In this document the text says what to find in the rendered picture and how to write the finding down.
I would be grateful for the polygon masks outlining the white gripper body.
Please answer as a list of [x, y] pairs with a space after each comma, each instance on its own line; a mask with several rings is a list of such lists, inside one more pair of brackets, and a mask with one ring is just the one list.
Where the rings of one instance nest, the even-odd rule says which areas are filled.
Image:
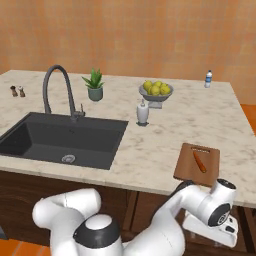
[[229, 215], [226, 221], [220, 226], [209, 227], [192, 214], [186, 213], [182, 226], [192, 233], [206, 237], [230, 248], [234, 248], [237, 244], [238, 222], [231, 215]]

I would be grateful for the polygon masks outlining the brown wooden cutting board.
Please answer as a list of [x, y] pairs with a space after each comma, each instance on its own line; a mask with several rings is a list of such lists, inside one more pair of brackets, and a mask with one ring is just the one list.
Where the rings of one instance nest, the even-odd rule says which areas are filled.
[[[200, 171], [193, 151], [196, 151], [206, 167], [206, 173]], [[173, 177], [178, 180], [192, 180], [198, 185], [211, 187], [219, 176], [219, 164], [219, 149], [183, 143]]]

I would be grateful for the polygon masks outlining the orange carrot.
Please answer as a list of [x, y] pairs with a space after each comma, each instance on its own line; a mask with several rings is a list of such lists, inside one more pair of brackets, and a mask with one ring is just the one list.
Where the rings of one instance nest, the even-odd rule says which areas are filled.
[[202, 173], [206, 173], [207, 172], [207, 169], [206, 167], [204, 166], [203, 162], [201, 161], [201, 159], [199, 158], [198, 154], [196, 153], [196, 151], [193, 151], [193, 156], [194, 156], [194, 159], [200, 169], [200, 171]]

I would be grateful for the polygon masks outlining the narrow dark wooden cabinet door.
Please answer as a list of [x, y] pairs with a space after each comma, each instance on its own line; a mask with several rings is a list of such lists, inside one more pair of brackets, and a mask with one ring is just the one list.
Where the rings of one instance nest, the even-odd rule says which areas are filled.
[[166, 195], [140, 192], [131, 224], [133, 233], [140, 233], [151, 223], [154, 213], [169, 199]]

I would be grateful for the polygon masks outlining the white soap dispenser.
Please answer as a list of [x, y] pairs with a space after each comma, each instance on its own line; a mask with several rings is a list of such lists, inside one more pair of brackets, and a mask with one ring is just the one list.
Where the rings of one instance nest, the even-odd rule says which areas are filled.
[[146, 126], [149, 116], [149, 107], [144, 100], [142, 100], [141, 103], [137, 106], [136, 114], [137, 124], [140, 126]]

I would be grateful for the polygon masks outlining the grey fruit bowl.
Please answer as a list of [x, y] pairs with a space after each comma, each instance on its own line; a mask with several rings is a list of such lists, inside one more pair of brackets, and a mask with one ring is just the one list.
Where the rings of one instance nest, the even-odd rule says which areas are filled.
[[174, 91], [174, 88], [171, 85], [168, 85], [168, 87], [170, 88], [170, 93], [166, 95], [157, 95], [157, 96], [149, 95], [143, 86], [139, 87], [139, 93], [143, 96], [145, 100], [148, 101], [148, 106], [150, 108], [161, 109], [162, 103], [165, 100], [167, 100], [173, 94], [173, 91]]

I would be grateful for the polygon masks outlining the clear water bottle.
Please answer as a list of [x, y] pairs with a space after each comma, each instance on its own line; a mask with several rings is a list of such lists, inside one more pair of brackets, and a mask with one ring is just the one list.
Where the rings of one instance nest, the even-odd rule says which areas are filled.
[[210, 88], [211, 81], [212, 81], [212, 71], [208, 70], [208, 73], [206, 74], [206, 78], [205, 78], [204, 87], [205, 88]]

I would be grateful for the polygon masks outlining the dark grey sink basin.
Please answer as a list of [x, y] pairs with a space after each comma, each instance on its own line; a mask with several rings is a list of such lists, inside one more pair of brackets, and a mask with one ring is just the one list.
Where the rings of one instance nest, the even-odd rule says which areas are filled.
[[127, 125], [30, 112], [0, 137], [0, 155], [109, 170]]

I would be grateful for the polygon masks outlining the green plant in grey pot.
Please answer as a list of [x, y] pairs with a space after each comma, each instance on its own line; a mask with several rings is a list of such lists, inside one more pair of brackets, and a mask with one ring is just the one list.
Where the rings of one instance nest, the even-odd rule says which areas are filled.
[[102, 73], [100, 70], [92, 69], [90, 78], [83, 77], [85, 85], [88, 88], [88, 97], [92, 101], [100, 101], [103, 99], [103, 84]]

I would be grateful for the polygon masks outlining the wide dark wooden cabinet door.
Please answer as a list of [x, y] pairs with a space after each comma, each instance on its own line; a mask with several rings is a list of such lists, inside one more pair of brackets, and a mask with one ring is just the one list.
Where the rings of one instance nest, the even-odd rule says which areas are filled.
[[0, 226], [8, 238], [48, 246], [50, 233], [32, 219], [35, 203], [41, 198], [77, 189], [94, 188], [102, 199], [101, 213], [118, 220], [123, 241], [134, 237], [126, 220], [131, 192], [86, 183], [0, 171]]

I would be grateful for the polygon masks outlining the dark grey curved tap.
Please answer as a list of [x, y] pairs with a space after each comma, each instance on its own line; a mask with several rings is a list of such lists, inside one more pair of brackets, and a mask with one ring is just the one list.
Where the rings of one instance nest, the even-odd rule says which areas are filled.
[[71, 89], [69, 76], [68, 76], [66, 70], [61, 65], [58, 65], [58, 64], [55, 64], [48, 69], [48, 71], [45, 74], [44, 80], [43, 80], [42, 92], [43, 92], [43, 103], [44, 103], [45, 113], [46, 114], [51, 113], [51, 108], [50, 108], [49, 99], [48, 99], [48, 83], [49, 83], [51, 74], [55, 70], [59, 70], [63, 74], [64, 80], [66, 83], [67, 92], [68, 92], [70, 118], [72, 121], [76, 122], [80, 117], [85, 116], [85, 111], [83, 109], [81, 109], [80, 111], [77, 111], [75, 109], [75, 102], [74, 102], [74, 98], [73, 98], [73, 93], [72, 93], [72, 89]]

